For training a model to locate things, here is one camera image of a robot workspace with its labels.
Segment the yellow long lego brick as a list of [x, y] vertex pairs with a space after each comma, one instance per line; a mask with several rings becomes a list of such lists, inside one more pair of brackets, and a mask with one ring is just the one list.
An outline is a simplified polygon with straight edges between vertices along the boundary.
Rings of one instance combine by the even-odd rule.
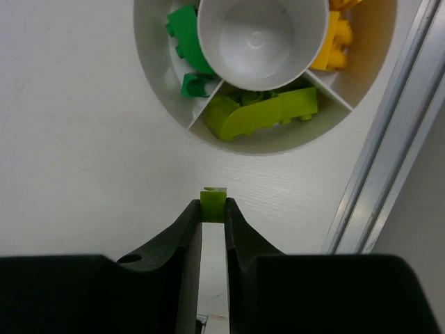
[[353, 42], [350, 22], [339, 11], [330, 11], [327, 33], [311, 70], [337, 71], [347, 65], [346, 49]]

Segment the tiny lime green lego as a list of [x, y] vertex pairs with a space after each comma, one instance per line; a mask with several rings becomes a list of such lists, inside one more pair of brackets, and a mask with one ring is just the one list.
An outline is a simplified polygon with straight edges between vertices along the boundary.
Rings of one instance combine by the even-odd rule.
[[223, 223], [225, 221], [225, 202], [227, 189], [223, 187], [204, 187], [200, 192], [201, 219], [203, 223]]

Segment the lime green square lego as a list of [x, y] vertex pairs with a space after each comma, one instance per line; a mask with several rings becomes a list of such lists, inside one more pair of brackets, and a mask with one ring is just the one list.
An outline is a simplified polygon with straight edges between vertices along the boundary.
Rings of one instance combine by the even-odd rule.
[[318, 113], [315, 87], [284, 92], [246, 93], [241, 98], [239, 113], [256, 125], [290, 123], [294, 118], [310, 120]]

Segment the lime green lego with swirl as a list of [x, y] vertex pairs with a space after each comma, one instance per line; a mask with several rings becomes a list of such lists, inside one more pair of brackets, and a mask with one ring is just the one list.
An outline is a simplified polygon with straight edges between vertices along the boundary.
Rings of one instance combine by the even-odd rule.
[[271, 127], [286, 116], [277, 98], [241, 106], [229, 97], [218, 96], [209, 102], [202, 118], [218, 139], [231, 141], [237, 136]]

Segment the dark green curved lego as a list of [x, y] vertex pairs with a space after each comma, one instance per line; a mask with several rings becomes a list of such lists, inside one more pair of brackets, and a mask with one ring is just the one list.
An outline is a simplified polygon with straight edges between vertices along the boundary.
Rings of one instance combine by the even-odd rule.
[[175, 47], [180, 59], [184, 59], [196, 72], [207, 75], [216, 73], [208, 64], [201, 50], [197, 34], [197, 11], [193, 5], [185, 5], [167, 16], [165, 29], [177, 40]]

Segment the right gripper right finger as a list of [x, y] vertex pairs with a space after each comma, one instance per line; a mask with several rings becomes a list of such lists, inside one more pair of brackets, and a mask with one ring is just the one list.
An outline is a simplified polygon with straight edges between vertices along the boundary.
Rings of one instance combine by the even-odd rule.
[[231, 333], [438, 333], [419, 280], [394, 255], [287, 255], [225, 203]]

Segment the small dark green lego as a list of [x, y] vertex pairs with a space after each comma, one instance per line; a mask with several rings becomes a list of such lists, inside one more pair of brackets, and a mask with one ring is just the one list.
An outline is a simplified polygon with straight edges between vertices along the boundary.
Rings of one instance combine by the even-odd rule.
[[209, 97], [215, 90], [216, 81], [206, 74], [187, 73], [181, 85], [181, 96], [187, 98]]

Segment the yellow striped curved lego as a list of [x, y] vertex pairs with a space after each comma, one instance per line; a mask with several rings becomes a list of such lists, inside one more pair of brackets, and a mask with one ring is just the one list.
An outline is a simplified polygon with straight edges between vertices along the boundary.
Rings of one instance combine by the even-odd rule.
[[362, 0], [329, 0], [331, 11], [346, 11], [361, 3]]

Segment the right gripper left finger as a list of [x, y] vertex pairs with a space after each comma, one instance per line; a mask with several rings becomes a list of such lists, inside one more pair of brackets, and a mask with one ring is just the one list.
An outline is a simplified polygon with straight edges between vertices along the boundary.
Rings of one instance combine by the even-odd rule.
[[117, 261], [103, 255], [1, 259], [2, 333], [194, 333], [201, 207]]

